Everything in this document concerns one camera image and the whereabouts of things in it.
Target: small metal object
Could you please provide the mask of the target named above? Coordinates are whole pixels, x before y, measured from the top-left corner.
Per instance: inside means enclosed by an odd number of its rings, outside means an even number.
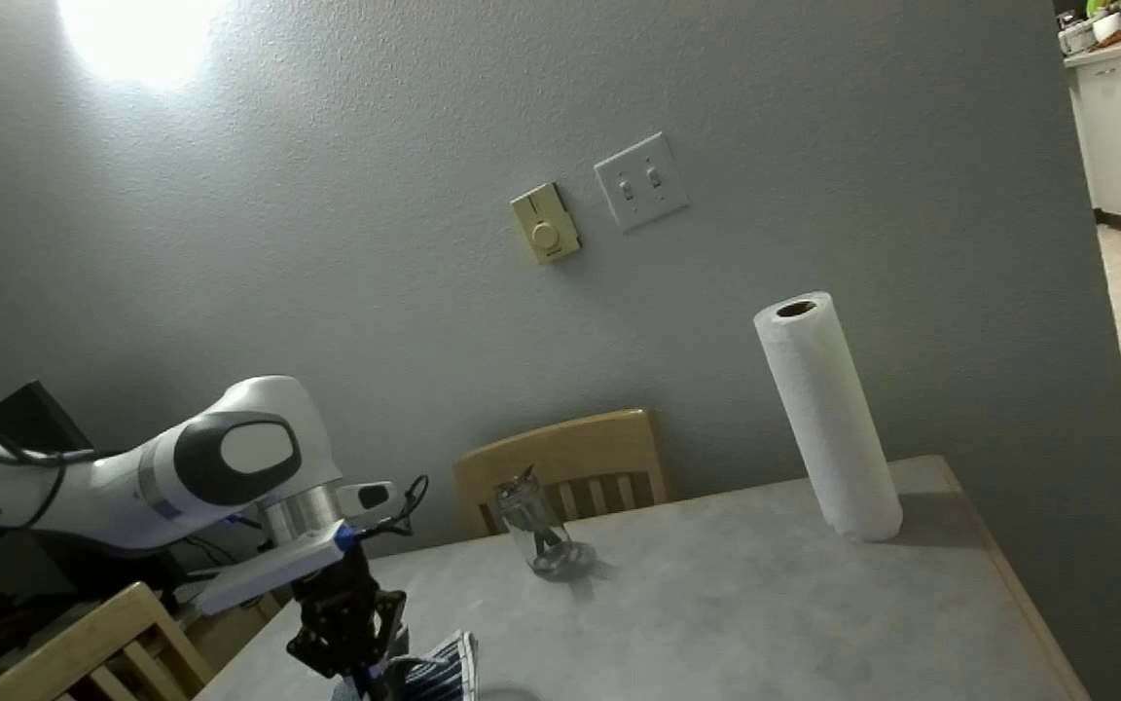
[[[524,552],[524,564],[535,577],[565,577],[573,539],[557,520],[548,490],[533,478],[533,469],[524,469],[512,484],[496,486],[492,515],[512,533],[512,541]]]

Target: table surface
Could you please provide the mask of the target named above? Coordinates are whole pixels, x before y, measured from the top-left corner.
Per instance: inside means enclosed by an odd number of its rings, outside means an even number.
[[[843,541],[806,478],[573,524],[582,581],[504,539],[372,560],[403,590],[412,651],[479,641],[483,701],[1085,699],[947,460],[898,460],[904,533]],[[284,656],[286,603],[206,701],[332,699]]]

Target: wall switch plate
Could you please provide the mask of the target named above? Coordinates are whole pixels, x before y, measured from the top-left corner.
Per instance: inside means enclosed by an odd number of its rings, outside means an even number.
[[[557,184],[542,184],[512,198],[533,263],[561,263],[582,249]]]
[[[594,166],[607,212],[621,229],[636,229],[683,212],[673,147],[662,133]]]

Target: chair backrest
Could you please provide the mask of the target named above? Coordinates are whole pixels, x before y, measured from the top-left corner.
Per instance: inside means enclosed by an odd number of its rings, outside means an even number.
[[[0,673],[0,701],[71,699],[89,683],[114,701],[193,699],[212,678],[210,664],[177,632],[168,609],[143,590],[128,585],[49,642]]]
[[[456,490],[470,533],[500,533],[492,490],[524,469],[569,524],[670,500],[645,410],[594,412],[459,455]]]

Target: white paper towel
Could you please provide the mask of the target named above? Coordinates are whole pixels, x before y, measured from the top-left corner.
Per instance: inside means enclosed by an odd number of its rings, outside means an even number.
[[[889,539],[904,503],[883,464],[857,363],[830,294],[793,295],[754,317],[819,515],[848,539]]]

